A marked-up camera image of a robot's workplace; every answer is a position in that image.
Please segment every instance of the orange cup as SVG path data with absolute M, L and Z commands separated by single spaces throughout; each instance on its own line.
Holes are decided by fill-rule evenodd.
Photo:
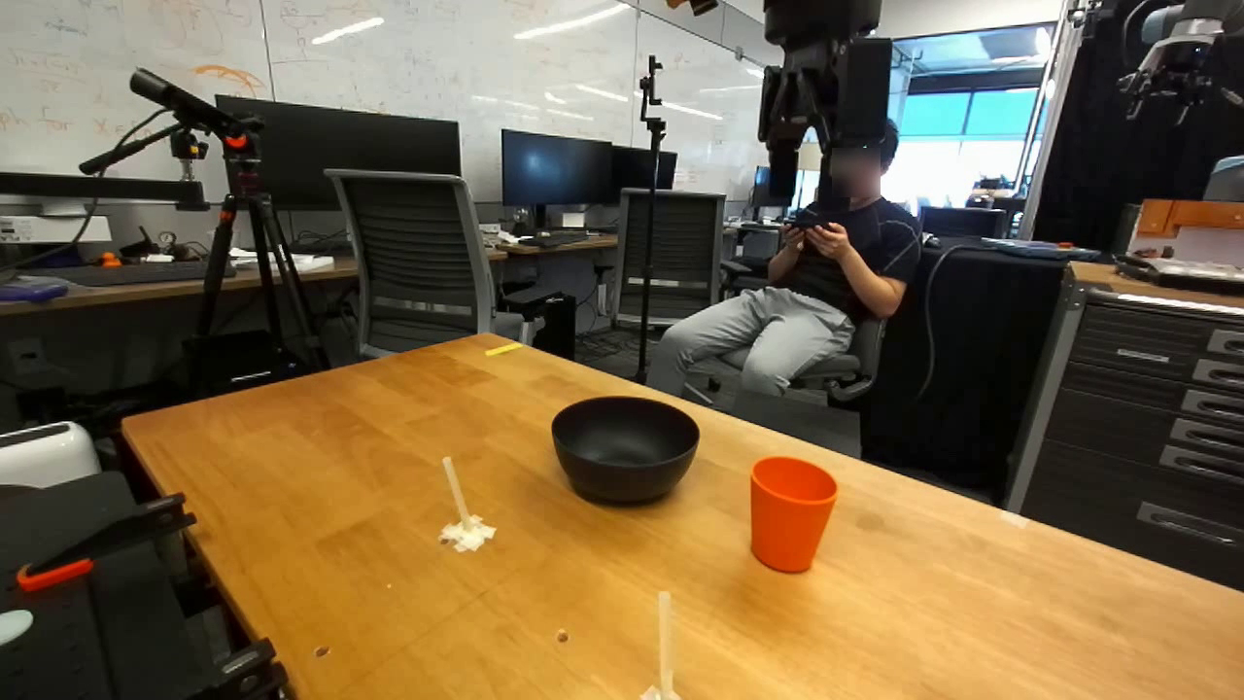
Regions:
M 807 570 L 839 487 L 805 460 L 749 469 L 749 550 L 776 570 Z

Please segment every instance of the white wall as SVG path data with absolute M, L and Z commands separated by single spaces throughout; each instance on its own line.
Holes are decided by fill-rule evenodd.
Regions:
M 1061 19 L 1069 0 L 882 0 L 882 36 L 939 36 Z
M 618 14 L 582 29 L 517 44 L 517 29 Z M 338 44 L 322 29 L 379 14 Z M 215 93 L 446 116 L 478 203 L 497 203 L 500 129 L 644 143 L 636 79 L 655 54 L 655 93 L 680 152 L 676 187 L 741 195 L 753 163 L 757 68 L 701 36 L 763 44 L 729 12 L 668 24 L 665 0 L 37 0 L 2 7 L 0 172 L 74 172 L 154 104 L 129 93 L 135 64 L 210 99 Z M 107 174 L 180 177 L 168 143 Z M 198 167 L 224 191 L 217 143 Z

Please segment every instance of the small white object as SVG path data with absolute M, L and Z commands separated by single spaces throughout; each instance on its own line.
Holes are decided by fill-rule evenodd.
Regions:
M 452 521 L 452 524 L 438 528 L 438 541 L 453 543 L 453 550 L 478 550 L 492 535 L 497 535 L 497 528 L 478 521 L 478 517 Z
M 0 613 L 0 648 L 21 642 L 33 627 L 30 610 L 2 610 Z
M 655 685 L 641 700 L 676 700 L 671 689 L 671 594 L 655 594 Z
M 453 550 L 473 550 L 473 548 L 490 543 L 497 535 L 497 528 L 468 510 L 453 460 L 442 454 L 438 465 L 442 465 L 442 483 L 452 487 L 453 510 L 460 510 L 460 521 L 442 524 L 438 541 L 453 543 Z
M 452 497 L 453 497 L 460 521 L 468 521 L 469 513 L 468 513 L 468 497 L 464 497 L 464 487 L 460 487 L 453 460 L 442 454 L 438 465 L 442 465 L 442 483 L 452 483 Z

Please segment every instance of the black cabinet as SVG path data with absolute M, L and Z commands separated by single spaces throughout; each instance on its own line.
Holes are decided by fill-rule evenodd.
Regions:
M 1244 312 L 1073 283 L 1011 510 L 1244 588 Z

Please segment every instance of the wooden tabletop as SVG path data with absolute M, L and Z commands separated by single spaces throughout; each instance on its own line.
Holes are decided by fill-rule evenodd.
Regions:
M 549 421 L 662 396 L 701 449 L 662 505 L 573 493 Z M 125 421 L 188 493 L 232 610 L 299 694 L 641 694 L 671 592 L 680 694 L 1244 694 L 1244 594 L 506 338 Z M 497 528 L 452 550 L 438 460 Z M 839 505 L 812 570 L 749 548 L 749 465 L 805 454 Z

